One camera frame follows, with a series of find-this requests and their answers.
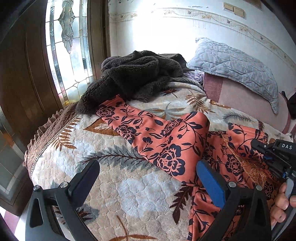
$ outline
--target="human hand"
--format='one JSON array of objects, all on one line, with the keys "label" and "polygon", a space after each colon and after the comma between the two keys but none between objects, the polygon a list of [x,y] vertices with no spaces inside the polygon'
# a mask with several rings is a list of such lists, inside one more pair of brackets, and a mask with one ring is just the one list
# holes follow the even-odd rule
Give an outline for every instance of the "human hand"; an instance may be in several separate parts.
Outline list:
[{"label": "human hand", "polygon": [[[271,226],[274,226],[277,222],[281,223],[286,219],[286,210],[289,206],[289,200],[285,196],[285,191],[287,189],[287,184],[283,183],[279,189],[279,194],[276,197],[275,205],[270,210],[270,220]],[[290,205],[296,207],[296,196],[291,196]]]}]

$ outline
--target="wooden wall panel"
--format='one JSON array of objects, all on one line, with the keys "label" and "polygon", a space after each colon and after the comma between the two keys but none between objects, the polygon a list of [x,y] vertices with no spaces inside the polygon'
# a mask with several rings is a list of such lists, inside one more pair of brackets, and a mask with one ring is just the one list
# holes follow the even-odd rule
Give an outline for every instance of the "wooden wall panel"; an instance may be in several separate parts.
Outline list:
[{"label": "wooden wall panel", "polygon": [[47,59],[46,5],[35,1],[0,45],[0,106],[24,145],[62,109]]}]

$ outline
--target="orange floral cloth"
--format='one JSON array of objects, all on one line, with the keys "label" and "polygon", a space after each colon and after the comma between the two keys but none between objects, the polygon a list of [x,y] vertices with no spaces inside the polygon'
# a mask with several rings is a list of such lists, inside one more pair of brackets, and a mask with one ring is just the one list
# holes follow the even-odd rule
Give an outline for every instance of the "orange floral cloth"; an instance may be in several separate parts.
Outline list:
[{"label": "orange floral cloth", "polygon": [[[231,123],[228,131],[209,131],[209,120],[201,112],[166,121],[126,104],[118,95],[100,105],[97,115],[149,162],[183,186],[192,187],[188,240],[198,240],[220,211],[196,175],[196,164],[202,158],[226,181],[247,188],[261,185],[268,206],[274,205],[279,182],[262,155],[251,148],[252,139],[266,144],[266,133]],[[223,240],[232,236],[242,210],[238,207]]]}]

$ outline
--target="blue gripper pad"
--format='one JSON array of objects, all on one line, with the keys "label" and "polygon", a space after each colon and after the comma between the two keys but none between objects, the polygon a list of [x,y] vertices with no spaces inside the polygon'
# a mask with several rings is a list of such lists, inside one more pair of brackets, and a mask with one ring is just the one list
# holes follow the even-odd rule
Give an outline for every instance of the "blue gripper pad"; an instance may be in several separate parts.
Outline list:
[{"label": "blue gripper pad", "polygon": [[219,184],[215,178],[218,173],[215,173],[211,166],[204,161],[197,162],[196,173],[211,197],[213,204],[222,209],[226,203],[226,195],[223,185]]}]

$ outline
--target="floral wallpaper border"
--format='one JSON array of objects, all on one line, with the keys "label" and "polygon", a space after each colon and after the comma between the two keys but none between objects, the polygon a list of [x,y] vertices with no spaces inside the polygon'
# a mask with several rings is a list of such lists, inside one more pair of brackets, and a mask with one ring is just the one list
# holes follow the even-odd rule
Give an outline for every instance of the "floral wallpaper border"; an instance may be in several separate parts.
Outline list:
[{"label": "floral wallpaper border", "polygon": [[[125,21],[132,21],[139,16],[139,12],[128,12],[119,15],[110,15],[110,23],[120,23]],[[238,33],[241,33],[254,41],[260,43],[275,55],[277,55],[286,65],[296,74],[296,64],[293,60],[283,51],[281,50],[275,43],[271,40],[260,34],[259,32],[255,31],[254,29],[237,22],[233,19],[210,13],[205,11],[200,11],[196,9],[189,9],[189,8],[157,8],[151,10],[151,17],[180,17],[180,18],[188,18],[188,19],[195,19],[198,21],[208,22],[217,24]]]}]

